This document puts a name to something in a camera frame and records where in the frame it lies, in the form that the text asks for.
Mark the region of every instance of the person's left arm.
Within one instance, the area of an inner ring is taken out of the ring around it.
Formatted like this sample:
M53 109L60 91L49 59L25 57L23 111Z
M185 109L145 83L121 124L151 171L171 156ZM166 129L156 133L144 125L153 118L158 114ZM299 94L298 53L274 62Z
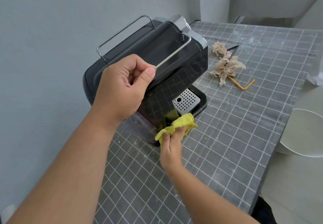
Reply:
M103 71L89 113L8 224L93 222L112 137L138 109L154 75L137 55Z

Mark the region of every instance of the black pants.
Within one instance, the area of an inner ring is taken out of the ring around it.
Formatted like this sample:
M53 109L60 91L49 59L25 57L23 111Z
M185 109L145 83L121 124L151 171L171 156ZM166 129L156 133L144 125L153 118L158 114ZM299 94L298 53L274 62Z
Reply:
M263 198L258 196L254 210L251 216L260 224L277 224L269 204Z

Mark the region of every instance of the trash bin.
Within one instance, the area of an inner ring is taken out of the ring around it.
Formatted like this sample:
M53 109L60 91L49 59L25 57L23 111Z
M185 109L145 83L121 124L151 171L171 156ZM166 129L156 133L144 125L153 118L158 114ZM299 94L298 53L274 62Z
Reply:
M289 155L323 157L323 116L294 108L276 151Z

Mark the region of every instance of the yellow cloth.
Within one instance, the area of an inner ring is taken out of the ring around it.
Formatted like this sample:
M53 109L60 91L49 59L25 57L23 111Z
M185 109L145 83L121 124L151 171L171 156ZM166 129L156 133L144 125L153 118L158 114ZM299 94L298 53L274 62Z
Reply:
M172 135L175 132L176 128L180 128L183 126L186 126L186 131L185 131L184 136L187 135L187 133L190 129L197 127L197 125L194 123L193 115L191 115L190 113L184 114L181 117L179 117L178 119L174 120L171 123L171 126L168 126L164 129L162 129L160 132L158 132L158 134L155 136L155 140L159 141L160 146L162 146L164 133L169 133L170 135Z

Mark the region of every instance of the table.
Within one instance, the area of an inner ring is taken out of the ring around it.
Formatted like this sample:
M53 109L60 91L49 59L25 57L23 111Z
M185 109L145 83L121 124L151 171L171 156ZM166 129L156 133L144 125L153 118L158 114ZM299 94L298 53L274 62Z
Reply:
M208 46L216 41L240 45L246 65L219 88L209 71L219 60L210 53L209 68L194 85L208 98L198 127L182 141L183 163L196 177L250 214L266 169L311 65L323 33L227 23L196 22L192 29ZM113 137L94 223L191 223L159 162L159 148L127 131Z

